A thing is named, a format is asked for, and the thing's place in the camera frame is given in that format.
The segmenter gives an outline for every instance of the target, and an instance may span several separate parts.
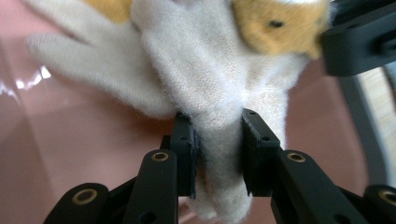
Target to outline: stuffed animal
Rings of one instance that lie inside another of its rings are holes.
[[[134,0],[130,21],[103,12],[115,0],[24,1],[73,35],[28,38],[32,54],[49,68],[148,116],[188,115],[203,154],[191,207],[204,219],[243,220],[251,197],[239,163],[242,110],[258,112],[284,147],[287,92],[307,55],[252,50],[230,0]],[[99,2],[106,7],[92,7]]]
[[[255,50],[320,55],[319,35],[328,29],[328,0],[234,0],[239,31]]]

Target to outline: plush toy arm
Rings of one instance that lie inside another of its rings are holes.
[[[32,35],[27,44],[38,60],[64,76],[113,94],[150,117],[175,115],[131,23],[112,23],[78,0],[26,1],[84,42],[62,35]]]
[[[195,211],[239,222],[250,206],[239,164],[246,72],[229,2],[134,0],[132,15],[166,90],[201,138],[205,185]]]
[[[246,107],[262,116],[280,140],[282,148],[285,148],[288,91],[297,83],[309,58],[303,54],[290,53],[275,57],[256,56],[252,61],[256,66],[247,84]]]
[[[84,45],[63,35],[32,35],[29,50],[49,68],[113,94],[154,118],[167,118],[176,110],[155,76],[127,58],[115,60],[106,50]]]
[[[38,13],[88,44],[100,45],[114,24],[80,0],[22,0]]]

